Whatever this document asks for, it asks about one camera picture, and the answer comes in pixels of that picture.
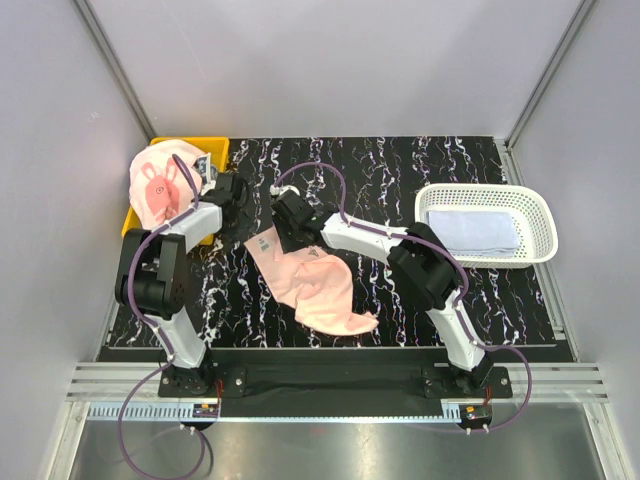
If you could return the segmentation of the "pink hedgehog towel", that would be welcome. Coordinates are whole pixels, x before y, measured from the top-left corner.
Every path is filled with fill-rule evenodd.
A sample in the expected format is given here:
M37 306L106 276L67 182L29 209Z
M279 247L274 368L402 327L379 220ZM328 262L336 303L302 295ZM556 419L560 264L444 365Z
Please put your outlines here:
M353 310L353 278L347 264L317 246L286 253L271 227L244 243L274 299L295 320L330 336L356 336L378 326L376 317Z

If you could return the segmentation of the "light blue towel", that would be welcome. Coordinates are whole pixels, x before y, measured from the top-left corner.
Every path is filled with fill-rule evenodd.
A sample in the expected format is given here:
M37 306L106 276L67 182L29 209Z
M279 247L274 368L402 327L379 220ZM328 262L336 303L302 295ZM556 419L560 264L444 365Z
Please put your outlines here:
M426 223L451 254L505 257L520 247L513 217L498 211L429 211Z

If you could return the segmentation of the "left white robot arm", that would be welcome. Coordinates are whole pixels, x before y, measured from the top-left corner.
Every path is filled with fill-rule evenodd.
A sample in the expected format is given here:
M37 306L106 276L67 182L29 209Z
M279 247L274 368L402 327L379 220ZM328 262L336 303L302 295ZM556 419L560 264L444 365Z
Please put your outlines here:
M187 254L205 237L235 227L248 196L240 174L220 173L214 187L185 212L153 230L131 229L123 238L116 301L159 341L166 354L165 377L196 396L214 388L216 372L187 312Z

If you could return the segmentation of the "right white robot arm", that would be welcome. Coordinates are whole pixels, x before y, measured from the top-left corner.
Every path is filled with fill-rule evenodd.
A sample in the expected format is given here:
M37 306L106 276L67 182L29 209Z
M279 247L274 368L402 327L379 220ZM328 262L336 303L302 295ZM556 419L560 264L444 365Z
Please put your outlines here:
M272 219L283 250L304 247L344 250L384 263L396 292L427 311L447 351L449 381L466 396L490 383L493 362L459 298L468 283L429 226L384 227L338 211L316 209L293 187L270 190Z

